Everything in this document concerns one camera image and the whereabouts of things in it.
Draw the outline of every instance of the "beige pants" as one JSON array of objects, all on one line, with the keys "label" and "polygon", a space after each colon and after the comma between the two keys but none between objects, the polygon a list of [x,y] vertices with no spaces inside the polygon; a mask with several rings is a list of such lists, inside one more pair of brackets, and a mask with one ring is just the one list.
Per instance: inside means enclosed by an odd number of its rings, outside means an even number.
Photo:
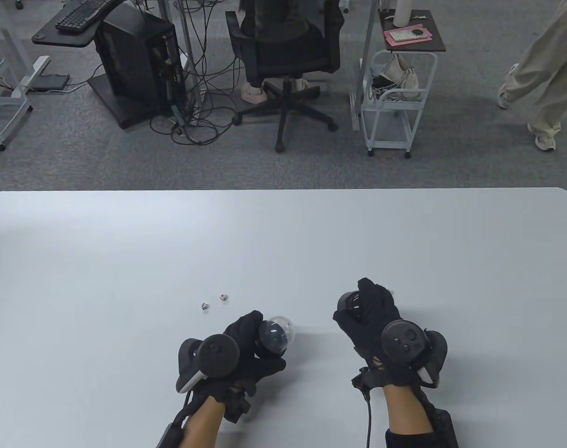
[{"label": "beige pants", "polygon": [[567,0],[562,0],[548,28],[529,49],[520,66],[505,78],[505,99],[516,101],[551,80],[529,123],[536,133],[554,137],[567,113]]}]

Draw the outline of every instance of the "person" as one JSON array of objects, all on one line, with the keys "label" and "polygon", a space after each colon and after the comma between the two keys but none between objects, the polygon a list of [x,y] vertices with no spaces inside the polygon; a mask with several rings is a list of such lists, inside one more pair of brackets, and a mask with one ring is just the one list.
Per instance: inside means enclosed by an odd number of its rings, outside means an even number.
[{"label": "person", "polygon": [[[259,65],[287,66],[326,57],[325,37],[305,18],[302,1],[309,0],[240,0],[239,9],[245,13],[240,29],[256,40]],[[294,87],[303,90],[308,83],[297,79]],[[267,94],[256,80],[242,86],[242,98],[258,104]]]},{"label": "person", "polygon": [[507,109],[548,80],[538,111],[528,123],[542,151],[556,149],[555,136],[567,113],[567,0],[561,0],[548,28],[507,73],[499,89],[499,107]]},{"label": "person", "polygon": [[[362,322],[355,322],[345,311],[335,312],[334,320],[350,337],[357,351],[368,353],[368,364],[386,372],[388,384],[382,389],[389,420],[385,436],[388,448],[444,448],[445,444],[435,433],[422,399],[417,397],[419,388],[415,388],[415,384],[420,384],[420,378],[408,367],[392,363],[382,350],[382,329],[400,319],[391,293],[366,278],[358,282],[358,288],[364,305]],[[226,391],[240,391],[236,384],[240,384],[244,377],[252,377],[258,382],[285,368],[282,359],[259,360],[254,357],[254,335],[262,318],[258,311],[253,311],[232,324],[237,328],[235,331],[228,333],[226,330],[226,334],[241,343],[240,367],[226,380],[205,380],[200,390],[194,390],[194,394],[198,395],[198,399],[193,399],[193,402],[196,401],[195,412],[186,422],[185,437],[179,448],[214,448],[221,421],[224,416],[228,418],[224,403],[227,401],[224,399]]]}]

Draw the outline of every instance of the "white bag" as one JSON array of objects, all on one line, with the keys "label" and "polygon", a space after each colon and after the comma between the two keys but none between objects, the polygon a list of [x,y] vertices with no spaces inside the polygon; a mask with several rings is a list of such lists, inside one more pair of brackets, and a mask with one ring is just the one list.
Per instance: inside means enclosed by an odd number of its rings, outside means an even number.
[{"label": "white bag", "polygon": [[[371,70],[371,77],[375,79],[378,76],[382,76],[390,82],[390,85],[386,87],[376,88],[373,87],[373,83],[370,83],[370,86],[366,93],[366,100],[367,102],[374,104],[375,100],[379,98],[385,91],[390,90],[392,88],[409,88],[409,89],[417,89],[418,88],[418,76],[414,72],[414,69],[411,68],[408,63],[404,60],[403,57],[392,54],[389,62],[384,66],[379,73],[373,73]],[[399,93],[399,94],[392,94],[387,96],[387,99],[390,101],[416,101],[420,93]]]}]

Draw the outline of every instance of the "hand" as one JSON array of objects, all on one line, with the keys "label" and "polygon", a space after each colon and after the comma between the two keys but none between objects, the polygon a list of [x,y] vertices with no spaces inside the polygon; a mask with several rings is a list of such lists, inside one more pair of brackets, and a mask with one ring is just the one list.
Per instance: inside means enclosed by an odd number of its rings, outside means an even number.
[{"label": "hand", "polygon": [[362,321],[357,322],[346,311],[336,311],[333,320],[350,337],[354,349],[366,361],[371,370],[385,369],[391,384],[404,386],[418,381],[418,375],[409,367],[392,363],[383,350],[381,333],[395,320],[401,319],[394,297],[381,285],[363,278],[358,281],[362,303]]},{"label": "hand", "polygon": [[216,401],[226,404],[226,420],[235,423],[245,412],[244,406],[241,408],[241,401],[245,394],[252,397],[256,393],[256,383],[266,376],[285,369],[286,362],[281,358],[262,360],[254,356],[256,331],[261,322],[263,322],[263,315],[258,311],[252,311],[226,328],[223,334],[236,341],[240,349],[238,365],[228,376],[198,382],[192,389],[194,396],[188,405],[190,406],[188,411],[191,414],[202,406],[207,397],[211,396]]}]

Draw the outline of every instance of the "black computer case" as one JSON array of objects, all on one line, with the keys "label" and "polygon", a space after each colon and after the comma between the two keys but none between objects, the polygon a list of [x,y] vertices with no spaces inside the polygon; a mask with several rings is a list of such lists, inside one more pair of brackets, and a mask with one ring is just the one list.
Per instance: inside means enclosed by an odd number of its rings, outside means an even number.
[{"label": "black computer case", "polygon": [[169,113],[172,105],[184,109],[184,75],[172,23],[121,4],[103,21],[95,44],[116,96],[156,113]]}]

